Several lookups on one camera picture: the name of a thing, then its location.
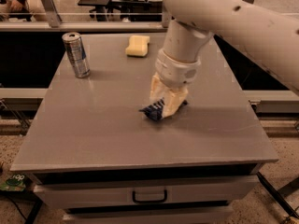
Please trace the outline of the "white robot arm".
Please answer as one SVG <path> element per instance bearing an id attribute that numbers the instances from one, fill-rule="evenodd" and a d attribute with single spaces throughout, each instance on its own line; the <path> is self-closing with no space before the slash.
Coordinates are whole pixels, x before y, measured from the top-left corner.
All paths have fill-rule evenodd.
<path id="1" fill-rule="evenodd" d="M 185 103 L 196 77 L 199 51 L 218 35 L 263 70 L 299 93 L 299 22 L 242 0 L 164 0 L 173 17 L 151 80 L 152 104 L 144 111 L 160 120 Z"/>

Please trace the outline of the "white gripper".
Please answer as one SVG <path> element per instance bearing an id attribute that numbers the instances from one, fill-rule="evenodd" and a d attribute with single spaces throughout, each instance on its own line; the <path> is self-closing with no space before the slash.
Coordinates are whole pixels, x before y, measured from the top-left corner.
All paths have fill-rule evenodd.
<path id="1" fill-rule="evenodd" d="M 182 63 L 170 58 L 162 49 L 158 51 L 149 99 L 152 103 L 164 99 L 164 118 L 171 117 L 178 111 L 188 95 L 188 88 L 184 85 L 195 80 L 200 64 L 199 60 Z"/>

